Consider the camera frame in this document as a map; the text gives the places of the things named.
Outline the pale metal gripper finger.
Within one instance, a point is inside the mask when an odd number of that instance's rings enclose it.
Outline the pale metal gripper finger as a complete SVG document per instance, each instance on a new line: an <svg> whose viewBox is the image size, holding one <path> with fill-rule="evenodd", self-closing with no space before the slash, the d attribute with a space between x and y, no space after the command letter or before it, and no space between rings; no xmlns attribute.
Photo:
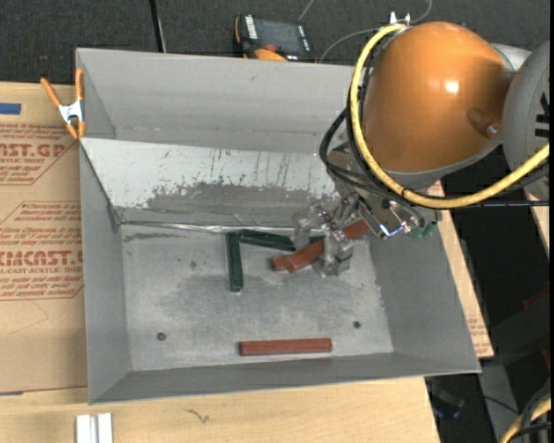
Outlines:
<svg viewBox="0 0 554 443"><path fill-rule="evenodd" d="M320 277L339 276L349 270L355 241L343 230L328 232L320 244L319 258L313 263L313 270Z"/></svg>
<svg viewBox="0 0 554 443"><path fill-rule="evenodd" d="M310 244L310 234L314 230L329 235L338 229L333 212L327 210L320 202L311 203L295 214L293 222L295 228L293 242L297 248Z"/></svg>

